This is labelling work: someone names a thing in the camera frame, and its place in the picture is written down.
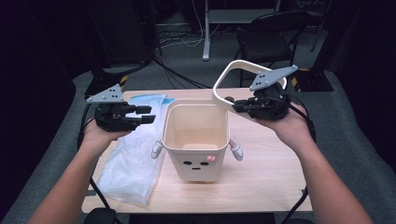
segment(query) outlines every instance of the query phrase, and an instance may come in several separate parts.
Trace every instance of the person's left hand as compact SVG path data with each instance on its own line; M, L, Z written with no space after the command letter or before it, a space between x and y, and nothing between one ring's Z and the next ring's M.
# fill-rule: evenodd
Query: person's left hand
M93 156L99 158L108 148L111 141L117 141L119 137L123 137L130 132L110 133L96 125L96 121L92 120L84 130L84 139L80 149L89 150Z

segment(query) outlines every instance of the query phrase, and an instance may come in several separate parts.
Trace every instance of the gray carpet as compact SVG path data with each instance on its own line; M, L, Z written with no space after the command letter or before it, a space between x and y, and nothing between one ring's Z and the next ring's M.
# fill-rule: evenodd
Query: gray carpet
M319 41L317 51L309 50L315 34L312 30L305 31L295 59L301 68L309 68L316 59L317 52L323 41ZM210 61L202 61L203 42L197 47L185 44L162 48L163 56L156 54L163 63L180 74L213 86L225 66L232 61L236 51L234 35L217 35L212 41ZM277 63L274 68L286 66ZM120 71L126 68L113 68ZM395 223L396 213L396 176L390 167L376 154L375 149L361 132L354 119L353 110L348 102L343 87L336 76L326 72L334 91L330 92L298 92L295 93L307 106L317 128L318 145L336 172L342 177L350 189L367 209L375 223ZM183 89L171 77L170 80L178 89ZM57 132L42 162L14 203L4 224L25 223L47 192L57 181L66 165L76 152L76 140L80 118L84 110L84 92L92 80L90 73L82 74L74 79L77 93L64 122ZM182 83L186 88L195 88ZM223 88L237 87L237 73L231 74L224 81ZM167 75L156 63L152 62L144 69L129 75L125 83L125 91L173 89ZM80 223L86 215L81 214ZM277 223L285 216L276 213ZM296 217L314 220L312 213L297 213ZM119 215L122 223L128 223L127 215Z

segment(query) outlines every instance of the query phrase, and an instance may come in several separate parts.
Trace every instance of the tabletop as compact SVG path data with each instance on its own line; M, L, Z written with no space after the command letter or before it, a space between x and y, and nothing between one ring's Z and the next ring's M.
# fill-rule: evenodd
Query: tabletop
M126 91L124 99L141 94L160 93L177 99L207 98L211 89L205 90L158 90ZM232 96L235 100L252 96L246 88L218 89L222 97ZM181 180L165 154L158 183L148 199L147 205L122 203L106 198L110 207L118 213L137 214L188 214L188 213L243 213L289 211L301 198L305 187L301 164L294 152L284 145L275 133L248 119L228 112L230 137L244 151L242 161L237 161L227 149L216 182L202 183ZM96 181L112 149L113 142L97 163L93 179ZM82 211L91 212L103 207L97 195L86 196ZM298 211L312 211L309 197Z

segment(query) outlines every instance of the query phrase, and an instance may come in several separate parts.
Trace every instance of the white plastic bag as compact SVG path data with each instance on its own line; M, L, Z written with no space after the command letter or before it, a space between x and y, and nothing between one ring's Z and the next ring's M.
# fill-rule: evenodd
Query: white plastic bag
M125 203L147 204L149 195L158 181L166 150L151 158L156 141L161 140L166 107L173 99L166 95L140 95L131 98L129 105L149 105L152 124L142 124L135 131L119 139L99 177L97 186L107 197ZM127 117L140 115L128 114Z

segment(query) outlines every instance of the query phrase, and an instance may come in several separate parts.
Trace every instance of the table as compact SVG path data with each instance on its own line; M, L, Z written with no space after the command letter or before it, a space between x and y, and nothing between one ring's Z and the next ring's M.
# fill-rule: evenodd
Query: table
M210 30L209 23L251 23L260 16L279 11L281 0L276 0L274 8L262 9L215 9L209 10L208 0L205 0L205 44L202 59L209 60Z
M124 99L140 94L161 93L175 98L211 98L212 90L127 91ZM252 95L247 88L218 89L221 97L235 100ZM122 203L107 198L118 213L188 214L289 211L300 199L305 186L301 164L294 152L269 130L255 122L229 112L231 138L244 150L244 159L237 161L230 149L224 157L219 180L196 183L181 180L166 154L163 169L148 205ZM97 180L113 142L99 159L93 179ZM103 207L97 195L86 196L82 211ZM309 197L298 211L312 211Z

